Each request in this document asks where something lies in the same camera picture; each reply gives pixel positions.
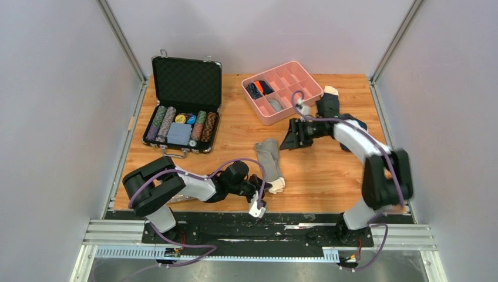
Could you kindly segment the grey underwear white waistband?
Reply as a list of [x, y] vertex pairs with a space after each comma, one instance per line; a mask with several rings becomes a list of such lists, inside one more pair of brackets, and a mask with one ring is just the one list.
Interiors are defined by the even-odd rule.
[[265, 169], [266, 181], [271, 185], [268, 191], [272, 194], [282, 193], [286, 183], [280, 169], [280, 153], [277, 140], [267, 138], [263, 142], [256, 143], [254, 149], [258, 161]]

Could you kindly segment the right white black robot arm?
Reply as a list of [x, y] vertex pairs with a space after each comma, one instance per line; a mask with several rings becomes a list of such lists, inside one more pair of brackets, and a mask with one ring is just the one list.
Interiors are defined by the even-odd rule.
[[368, 227], [384, 211], [403, 207], [413, 196], [413, 183], [408, 153], [394, 150], [376, 140], [364, 122], [339, 110], [338, 95], [325, 93], [315, 102], [316, 116], [309, 112], [301, 90], [291, 95], [291, 104], [298, 118], [289, 121], [287, 135], [280, 150], [310, 147], [314, 139], [329, 136], [363, 164], [362, 197], [343, 213], [344, 223], [335, 229], [339, 243], [350, 245], [359, 237], [359, 229]]

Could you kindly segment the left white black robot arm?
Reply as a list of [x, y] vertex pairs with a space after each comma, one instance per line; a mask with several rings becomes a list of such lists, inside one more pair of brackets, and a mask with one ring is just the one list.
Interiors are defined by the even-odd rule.
[[130, 173], [122, 180], [129, 197], [128, 207], [136, 216], [146, 218], [166, 243], [176, 241], [180, 227], [167, 205], [174, 196], [182, 195], [205, 203], [224, 200], [228, 194], [243, 196], [250, 205], [249, 214], [261, 218], [266, 212], [265, 193], [272, 188], [262, 176], [249, 174], [249, 158], [223, 163], [211, 174], [195, 174], [175, 165], [168, 156], [156, 159]]

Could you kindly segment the rolled grey underwear in tray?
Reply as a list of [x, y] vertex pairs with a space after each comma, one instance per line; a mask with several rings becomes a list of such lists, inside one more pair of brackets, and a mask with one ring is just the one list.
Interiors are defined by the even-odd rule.
[[280, 112], [283, 110], [283, 107], [282, 105], [280, 104], [279, 101], [275, 100], [275, 99], [267, 99], [268, 100], [268, 103], [270, 104], [270, 106], [273, 108], [273, 110], [275, 112]]

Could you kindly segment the navy blue underwear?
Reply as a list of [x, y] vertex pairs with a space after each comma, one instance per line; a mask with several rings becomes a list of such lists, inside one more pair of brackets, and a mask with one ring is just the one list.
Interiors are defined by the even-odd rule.
[[351, 149], [357, 151], [370, 146], [370, 142], [361, 133], [361, 131], [368, 132], [368, 125], [351, 115], [344, 115], [343, 118], [344, 123], [336, 124], [335, 129], [335, 138], [339, 141], [340, 148], [343, 151], [352, 152]]

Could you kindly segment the rolled navy underwear in tray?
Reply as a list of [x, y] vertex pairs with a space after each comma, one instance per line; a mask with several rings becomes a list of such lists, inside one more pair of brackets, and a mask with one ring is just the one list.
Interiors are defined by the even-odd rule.
[[273, 88], [266, 81], [259, 80], [258, 83], [260, 85], [261, 89], [260, 91], [263, 95], [267, 95], [274, 92]]

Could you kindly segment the rolled orange underwear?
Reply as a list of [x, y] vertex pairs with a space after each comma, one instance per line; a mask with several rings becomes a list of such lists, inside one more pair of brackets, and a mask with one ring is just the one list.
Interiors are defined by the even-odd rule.
[[264, 90], [263, 85], [259, 81], [255, 81], [254, 85], [258, 89], [258, 91], [264, 96], [265, 95], [265, 90]]

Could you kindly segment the rolled dark patterned underwear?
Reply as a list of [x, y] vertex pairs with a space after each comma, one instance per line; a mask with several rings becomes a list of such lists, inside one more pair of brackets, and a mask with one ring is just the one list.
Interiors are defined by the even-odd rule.
[[254, 83], [250, 83], [245, 89], [253, 100], [257, 100], [264, 96]]

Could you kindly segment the pink compartment organizer tray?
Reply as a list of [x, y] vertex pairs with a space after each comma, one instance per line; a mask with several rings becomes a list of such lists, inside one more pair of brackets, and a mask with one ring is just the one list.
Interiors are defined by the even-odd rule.
[[[246, 91], [246, 87], [255, 81], [264, 80], [274, 90], [273, 93], [264, 95], [262, 98], [253, 100]], [[296, 91], [304, 94], [304, 103], [312, 106], [323, 94], [322, 87], [310, 75], [310, 73], [297, 61], [289, 61], [282, 65], [266, 70], [257, 75], [244, 79], [241, 83], [244, 96], [248, 104], [264, 125], [271, 125], [293, 115], [295, 110], [293, 104], [298, 96], [292, 100], [291, 96]], [[275, 112], [267, 99], [275, 99], [280, 102], [283, 110]]]

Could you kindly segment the navy sock cream toe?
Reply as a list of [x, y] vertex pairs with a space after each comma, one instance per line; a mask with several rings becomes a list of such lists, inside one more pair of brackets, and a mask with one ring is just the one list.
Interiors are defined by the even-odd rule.
[[334, 95], [334, 96], [339, 96], [339, 91], [333, 86], [326, 85], [324, 87], [324, 91], [322, 96], [329, 96], [329, 95]]

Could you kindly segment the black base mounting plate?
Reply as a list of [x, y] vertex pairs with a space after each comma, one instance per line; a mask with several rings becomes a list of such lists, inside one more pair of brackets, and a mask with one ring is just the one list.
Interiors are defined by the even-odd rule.
[[319, 257], [324, 247], [372, 247], [370, 229], [347, 233], [341, 214], [267, 213], [256, 219], [246, 213], [175, 214], [175, 228], [160, 237], [149, 223], [142, 242], [162, 244], [167, 239], [181, 246], [187, 256], [210, 251], [218, 257]]

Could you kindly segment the black poker chip case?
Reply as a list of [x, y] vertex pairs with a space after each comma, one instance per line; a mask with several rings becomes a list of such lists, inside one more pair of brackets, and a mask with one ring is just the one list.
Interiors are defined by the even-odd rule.
[[[161, 50], [161, 55], [152, 57], [151, 62], [157, 105], [148, 120], [142, 136], [142, 143], [162, 150], [177, 149], [184, 152], [209, 154], [214, 146], [220, 120], [222, 64], [211, 59], [167, 56], [164, 49]], [[215, 113], [214, 124], [212, 129], [208, 131], [209, 138], [196, 141], [194, 146], [188, 143], [177, 145], [167, 139], [158, 142], [148, 138], [147, 134], [153, 125], [156, 112], [161, 106], [173, 107], [177, 110], [177, 114], [186, 113], [197, 116], [201, 110], [207, 114]]]

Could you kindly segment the aluminium frame rail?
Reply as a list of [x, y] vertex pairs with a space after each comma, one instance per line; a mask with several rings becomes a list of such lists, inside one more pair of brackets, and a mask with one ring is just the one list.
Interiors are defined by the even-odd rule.
[[304, 239], [306, 231], [325, 224], [277, 224], [272, 236], [221, 238], [201, 243], [199, 227], [187, 232], [194, 240], [190, 247], [154, 239], [144, 220], [91, 220], [83, 240], [71, 281], [87, 281], [97, 257], [124, 259], [194, 260], [201, 261], [274, 261], [337, 263], [341, 255], [374, 251], [374, 257], [389, 251], [417, 251], [423, 261], [423, 272], [429, 281], [447, 281], [440, 256], [429, 226], [424, 224], [373, 224], [362, 239], [341, 245], [319, 236]]

